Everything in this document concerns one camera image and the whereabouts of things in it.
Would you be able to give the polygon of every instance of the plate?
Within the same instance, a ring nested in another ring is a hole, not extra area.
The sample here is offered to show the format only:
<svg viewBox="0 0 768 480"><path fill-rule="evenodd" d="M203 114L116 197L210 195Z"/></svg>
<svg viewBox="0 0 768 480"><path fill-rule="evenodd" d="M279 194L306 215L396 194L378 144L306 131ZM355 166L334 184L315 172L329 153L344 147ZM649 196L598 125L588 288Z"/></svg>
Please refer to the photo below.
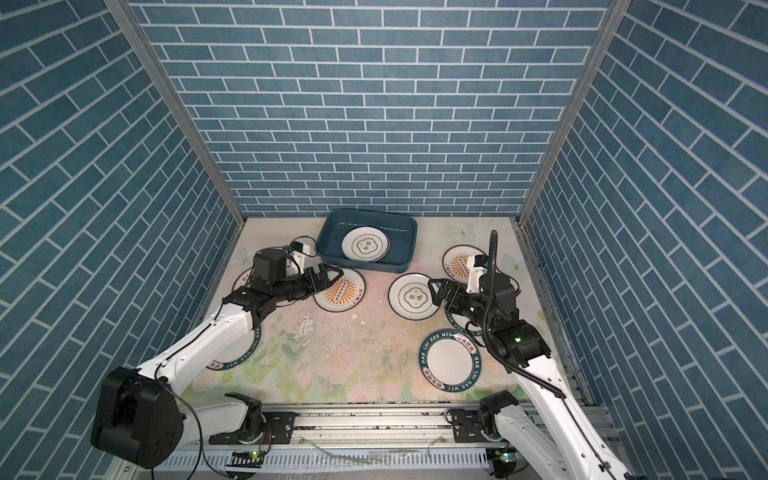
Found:
<svg viewBox="0 0 768 480"><path fill-rule="evenodd" d="M341 249L351 260L375 262L389 251L389 237L378 228L360 227L344 236Z"/></svg>
<svg viewBox="0 0 768 480"><path fill-rule="evenodd" d="M442 255L442 269L459 283L469 283L467 259L473 255L485 255L482 250L472 245L456 245Z"/></svg>
<svg viewBox="0 0 768 480"><path fill-rule="evenodd" d="M442 329L429 334L419 348L419 367L424 377L444 392L471 388L480 378L480 352L464 334Z"/></svg>
<svg viewBox="0 0 768 480"><path fill-rule="evenodd" d="M248 282L250 276L250 270L248 269L240 274L232 285L232 291L239 289ZM258 325L255 329L241 336L239 339L232 342L225 351L219 354L219 356L211 360L206 368L210 370L229 370L233 369L241 363L248 360L253 355L256 348L259 346L261 340L261 325Z"/></svg>
<svg viewBox="0 0 768 480"><path fill-rule="evenodd" d="M429 277L421 273L406 273L392 282L389 305L404 319L424 320L432 316L438 306L432 303Z"/></svg>
<svg viewBox="0 0 768 480"><path fill-rule="evenodd" d="M315 303L326 312L346 312L362 300L366 294L366 279L357 270L342 268L339 281L322 292L315 293Z"/></svg>
<svg viewBox="0 0 768 480"><path fill-rule="evenodd" d="M445 318L447 318L451 325L453 325L460 332L464 331L464 325L466 325L469 321L467 317L463 315L454 315L448 310L445 311ZM469 332L474 336L480 336L480 327L472 326L470 324Z"/></svg>

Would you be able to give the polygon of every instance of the brick tile wallpaper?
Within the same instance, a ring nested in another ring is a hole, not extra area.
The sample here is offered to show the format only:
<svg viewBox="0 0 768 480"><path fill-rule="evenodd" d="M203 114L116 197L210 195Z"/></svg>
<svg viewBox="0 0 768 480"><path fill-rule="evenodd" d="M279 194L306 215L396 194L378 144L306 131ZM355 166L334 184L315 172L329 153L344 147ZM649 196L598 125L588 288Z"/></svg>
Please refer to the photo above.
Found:
<svg viewBox="0 0 768 480"><path fill-rule="evenodd" d="M649 478L768 478L767 25L634 0L528 225Z"/></svg>
<svg viewBox="0 0 768 480"><path fill-rule="evenodd" d="M189 328L235 224L101 0L0 2L0 478L101 478L96 389Z"/></svg>
<svg viewBox="0 0 768 480"><path fill-rule="evenodd" d="M252 217L515 214L608 3L131 0Z"/></svg>

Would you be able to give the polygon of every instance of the floral table surface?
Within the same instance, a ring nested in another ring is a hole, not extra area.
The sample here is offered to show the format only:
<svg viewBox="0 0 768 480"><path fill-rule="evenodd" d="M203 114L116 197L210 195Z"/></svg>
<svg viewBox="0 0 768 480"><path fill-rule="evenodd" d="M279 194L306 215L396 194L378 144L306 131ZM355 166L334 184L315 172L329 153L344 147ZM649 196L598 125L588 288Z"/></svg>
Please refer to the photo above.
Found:
<svg viewBox="0 0 768 480"><path fill-rule="evenodd" d="M488 249L491 230L498 231L498 268L521 286L521 318L534 325L553 349L541 305L520 247L506 218L417 218L419 231L407 273L444 278L442 255L460 244ZM249 219L237 242L217 298L231 291L253 254L264 247L289 243L299 235L317 238L324 219ZM307 266L319 262L312 258ZM478 399L501 389L525 397L504 368L482 349L482 372L476 384L460 393L434 387L419 369L417 352L424 339L452 328L440 309L421 321L392 311L389 286L399 275L360 270L366 294L343 313L320 309L313 300L279 308L261 324L261 338L250 358L228 370L205 369L184 392L193 404L241 392L266 403L427 402ZM209 314L218 308L214 304Z"/></svg>

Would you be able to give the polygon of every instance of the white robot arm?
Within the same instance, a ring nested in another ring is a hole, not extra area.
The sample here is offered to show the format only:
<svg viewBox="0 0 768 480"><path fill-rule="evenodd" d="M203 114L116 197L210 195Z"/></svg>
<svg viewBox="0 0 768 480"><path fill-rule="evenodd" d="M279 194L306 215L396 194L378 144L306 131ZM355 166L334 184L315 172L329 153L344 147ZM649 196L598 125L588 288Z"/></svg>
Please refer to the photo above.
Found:
<svg viewBox="0 0 768 480"><path fill-rule="evenodd" d="M468 285L430 280L433 300L438 305L445 300L446 310L480 327L488 352L523 388L554 443L506 391L480 401L483 432L507 440L544 480L641 480L644 476L632 476L595 431L536 328L519 318L517 282L496 270L497 243L494 230L489 255L468 258Z"/></svg>
<svg viewBox="0 0 768 480"><path fill-rule="evenodd" d="M101 383L91 430L91 444L143 468L165 460L176 445L218 433L236 432L243 442L257 441L263 431L261 402L227 393L214 404L177 406L194 377L227 347L250 332L284 300L304 300L331 287L341 269L321 263L316 273L304 269L308 248L261 250L253 258L248 285L224 297L221 308L174 345L136 369L119 367ZM329 272L336 274L332 279ZM200 429L194 423L200 422Z"/></svg>
<svg viewBox="0 0 768 480"><path fill-rule="evenodd" d="M509 392L500 392L481 401L484 430L492 430L513 445L544 480L641 480L600 438L594 426L568 391L553 358L539 356L524 370L559 386L561 399L517 373L518 381L536 407L554 443L531 421Z"/></svg>

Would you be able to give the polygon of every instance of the black cable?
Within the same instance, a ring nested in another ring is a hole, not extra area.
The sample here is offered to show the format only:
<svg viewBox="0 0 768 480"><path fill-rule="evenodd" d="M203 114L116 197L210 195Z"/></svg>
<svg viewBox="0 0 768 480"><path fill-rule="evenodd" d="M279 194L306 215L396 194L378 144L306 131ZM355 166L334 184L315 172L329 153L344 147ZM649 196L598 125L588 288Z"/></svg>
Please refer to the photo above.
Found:
<svg viewBox="0 0 768 480"><path fill-rule="evenodd" d="M307 256L308 256L309 258L314 258L314 257L317 257L317 240L313 239L313 238L312 238L312 237L310 237L309 235L302 235L301 237L296 237L296 238L294 238L294 239L293 239L293 240L291 240L290 242L291 242L291 243L293 243L293 242L295 242L296 240L298 240L299 238L309 238L310 240L312 240L312 241L315 243L315 254L314 254L314 255L307 255Z"/></svg>
<svg viewBox="0 0 768 480"><path fill-rule="evenodd" d="M200 434L200 450L198 450L197 452L197 460L195 460L194 467L192 468L192 472L190 472L189 476L187 477L187 480L190 480L190 478L192 478L192 475L194 475L195 471L197 470L197 466L200 464L200 458L202 458L205 461L205 464L208 465L208 468L210 468L213 472L221 475L224 478L228 478L229 480L232 480L232 478L229 475L219 472L214 467L212 467L211 464L208 462L208 458L205 456L205 450L203 447L203 426L202 424L200 424L200 417L197 416L197 412L194 411L194 409L192 408L192 405L187 403L187 400L184 400L179 395L176 395L176 393L174 393L174 391L170 389L167 383L161 382L157 378L157 372L160 370L160 367L162 367L162 364L158 365L157 368L154 370L155 381L157 381L157 383L159 383L164 390L166 390L168 393L174 396L176 400L178 400L179 402L182 402L184 406L186 406L189 409L189 411L192 413L192 416L194 417L194 421L197 423L197 432Z"/></svg>
<svg viewBox="0 0 768 480"><path fill-rule="evenodd" d="M589 448L592 449L592 453L594 453L594 456L598 458L598 462L600 462L600 467L602 467L606 472L608 472L608 474L611 476L613 480L616 480L616 477L614 477L613 472L611 472L611 467L607 465L602 458L600 458L600 454L598 453L597 450L594 449L594 446L592 446L592 442L589 441L589 439L587 438L587 435L584 433L584 430L581 429L581 425L579 425L579 423L576 421L576 417L574 416L571 409L568 407L568 403L565 401L565 399L562 399L562 400L563 400L563 405L565 406L565 409L568 410L568 414L571 416L571 419L576 424L576 427L578 428L579 433L581 433L581 436L584 437L584 441L587 443L587 445L589 445Z"/></svg>
<svg viewBox="0 0 768 480"><path fill-rule="evenodd" d="M168 391L168 393L170 393L172 396L176 397L177 399L181 400L182 402L184 402L184 405L189 407L189 404L186 401L182 400L180 396L173 393L173 391L171 391L171 389L168 386L166 386L164 382L161 382L160 380L157 379L157 371L160 370L160 367L162 366L163 366L163 363L161 362L160 365L158 365L157 368L154 370L155 382L159 383L164 390ZM200 425L200 419L197 417L197 413L195 413L192 407L189 407L189 409L192 412L192 415L194 415L194 419L197 422L197 429L200 432L200 449L197 451L197 460L195 460L194 467L192 467L192 472L190 472L189 476L187 476L187 480L190 480L190 478L192 478L192 475L194 475L194 473L197 471L197 466L200 464L200 457L203 456L203 441L202 441L203 427Z"/></svg>
<svg viewBox="0 0 768 480"><path fill-rule="evenodd" d="M218 316L219 316L219 313L221 313L221 309L223 309L223 308L224 308L224 304L223 304L223 303L221 303L221 305L219 305L219 309L216 311L216 315L214 315L214 319L218 318ZM192 342L194 342L195 340L199 339L199 338L200 338L200 335L203 335L203 332L205 332L206 330L208 330L208 327L209 327L209 326L210 326L210 323L208 323L208 324L205 326L205 328L203 328L203 329L202 329L200 332L198 332L198 333L197 333L197 335L196 335L196 336L195 336L195 337L194 337L192 340L190 340L189 342L185 343L185 344L184 344L184 346L182 346L181 348L179 348L179 349L178 349L178 350L176 350L175 352L171 353L169 356L165 357L165 360L164 360L164 361L167 361L167 360L170 360L170 359L172 359L172 358L174 357L174 355L176 355L177 353L179 353L181 350L183 350L183 349L187 348L187 347L188 347L189 345L191 345L191 344L192 344Z"/></svg>
<svg viewBox="0 0 768 480"><path fill-rule="evenodd" d="M245 272L247 272L247 271L249 271L249 270L253 270L253 267L251 267L251 268L246 268L245 270L243 270L242 272L240 272L240 275L238 275L238 276L235 278L235 281L234 281L234 282L232 282L232 291L233 291L233 292L234 292L234 291L237 289L237 281L240 279L240 277L242 277L242 276L243 276L243 274L244 274ZM250 283L250 274L248 275L248 278L246 278L246 280L245 280L245 284L247 285L248 283Z"/></svg>
<svg viewBox="0 0 768 480"><path fill-rule="evenodd" d="M296 265L296 271L297 271L296 275L301 275L301 267L299 266L298 263L296 263L296 259L293 258L293 255L291 255L290 253L286 252L286 257L288 257L288 260L292 261L293 264Z"/></svg>
<svg viewBox="0 0 768 480"><path fill-rule="evenodd" d="M479 341L478 341L478 340L475 338L475 334L469 331L469 324L470 324L470 323L472 323L472 321L471 321L471 320L470 320L470 321L468 321L468 322L466 323L466 325L464 325L464 331L465 331L465 332L467 333L467 335L469 336L469 341L470 341L470 342L472 342L472 343L474 343L476 346L481 346L482 348L485 348L485 345L483 345L482 343L480 343L480 342L479 342Z"/></svg>
<svg viewBox="0 0 768 480"><path fill-rule="evenodd" d="M448 415L450 415L452 418L455 418L455 417L456 417L456 413L464 413L464 414L466 414L466 415L469 415L469 412L467 412L467 411L466 411L466 410L464 410L464 409L447 409L447 410L446 410L446 411L445 411L445 412L442 414L442 416L443 416L443 418L445 419L445 421L446 421L446 422L447 422L447 423L448 423L448 424L449 424L451 427L455 427L455 426L457 426L457 425L461 425L461 424L462 424L462 423L461 423L459 420L455 420L455 419L454 419L454 420L448 420Z"/></svg>
<svg viewBox="0 0 768 480"><path fill-rule="evenodd" d="M498 232L496 230L493 230L491 232L491 241L490 241L490 244L488 245L488 274L490 275L490 281L488 283L488 292L486 292L486 297L485 297L485 307L483 308L482 315L480 317L480 328L481 328L480 336L482 337L482 341L485 343L485 345L487 345L486 349L488 350L488 353L490 353L491 356L497 362L501 363L503 366L505 366L512 372L516 373L517 375L521 376L522 378L527 379L528 381L535 383L541 388L552 392L552 394L554 394L554 396L558 397L559 399L564 399L565 393L563 393L562 390L552 385L551 383L545 382L543 379L538 378L536 375L533 375L523 370L519 366L509 362L506 358L504 358L501 355L498 349L491 344L490 329L486 326L486 324L488 322L488 311L492 308L493 302L494 302L494 291L495 291L495 280L496 280L496 250L497 249L498 249Z"/></svg>

